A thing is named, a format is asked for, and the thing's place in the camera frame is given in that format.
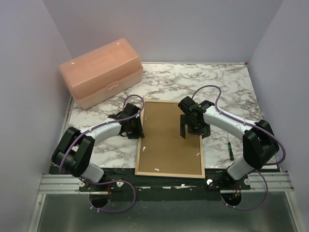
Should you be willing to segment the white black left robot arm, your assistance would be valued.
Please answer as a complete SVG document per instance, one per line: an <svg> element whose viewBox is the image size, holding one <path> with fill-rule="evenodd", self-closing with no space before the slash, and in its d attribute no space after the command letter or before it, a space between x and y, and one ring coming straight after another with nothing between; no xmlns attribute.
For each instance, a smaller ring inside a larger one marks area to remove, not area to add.
<svg viewBox="0 0 309 232"><path fill-rule="evenodd" d="M87 179L95 190L104 190L107 185L104 171L90 162L93 148L115 136L143 138L141 111L141 108L127 103L121 112L109 115L105 121L88 129L69 127L51 157L52 163L59 167L60 172Z"/></svg>

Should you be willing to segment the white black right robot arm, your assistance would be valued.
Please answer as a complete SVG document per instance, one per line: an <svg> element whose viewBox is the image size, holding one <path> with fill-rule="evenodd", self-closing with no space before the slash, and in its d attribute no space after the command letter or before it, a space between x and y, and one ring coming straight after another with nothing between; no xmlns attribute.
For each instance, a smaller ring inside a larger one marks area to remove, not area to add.
<svg viewBox="0 0 309 232"><path fill-rule="evenodd" d="M230 165L222 177L222 184L227 189L234 189L242 177L261 169L280 149L270 124L265 120L245 121L220 112L210 101L197 103L189 96L182 99L178 107L183 112L180 116L182 138L186 137L187 132L202 138L209 137L211 126L215 126L242 141L242 158Z"/></svg>

